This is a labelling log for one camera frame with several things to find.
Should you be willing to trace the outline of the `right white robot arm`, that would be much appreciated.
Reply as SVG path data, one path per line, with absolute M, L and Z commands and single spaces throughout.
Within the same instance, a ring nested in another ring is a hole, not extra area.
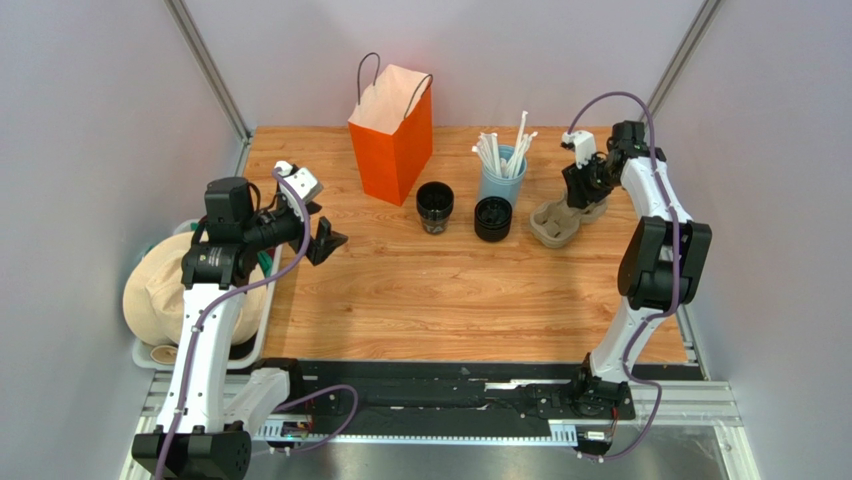
M 621 187 L 638 217 L 618 270 L 619 309 L 567 392 L 571 404 L 591 416 L 625 403 L 633 367 L 651 335 L 695 297 L 712 230 L 682 207 L 664 153 L 645 134 L 643 123 L 615 124 L 605 153 L 583 130 L 564 133 L 561 145 L 575 155 L 562 172 L 568 206 L 598 205 Z

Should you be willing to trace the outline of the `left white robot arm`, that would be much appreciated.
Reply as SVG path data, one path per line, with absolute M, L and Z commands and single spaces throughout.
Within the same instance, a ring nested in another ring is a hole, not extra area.
M 133 460 L 155 479 L 242 479 L 253 435 L 290 394 L 290 373 L 259 368 L 231 403 L 224 386 L 233 330 L 247 294 L 306 259 L 323 263 L 347 236 L 334 231 L 306 168 L 272 173 L 275 203 L 264 208 L 244 177 L 210 182 L 206 214 L 181 261 L 182 337 L 165 403 L 151 433 L 135 436 Z

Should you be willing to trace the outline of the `pulp cup carrier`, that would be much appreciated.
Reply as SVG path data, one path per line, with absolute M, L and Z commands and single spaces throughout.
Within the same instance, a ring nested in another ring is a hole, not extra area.
M 564 191 L 558 200 L 542 203 L 529 215 L 533 236 L 547 248 L 564 247 L 582 225 L 596 222 L 608 208 L 607 199 L 583 208 L 570 207 L 567 197 Z

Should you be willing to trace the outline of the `orange paper bag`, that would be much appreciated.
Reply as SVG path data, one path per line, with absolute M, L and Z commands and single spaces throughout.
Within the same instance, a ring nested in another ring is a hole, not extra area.
M 383 66 L 376 52 L 359 62 L 348 129 L 366 195 L 401 206 L 433 154 L 429 73 Z

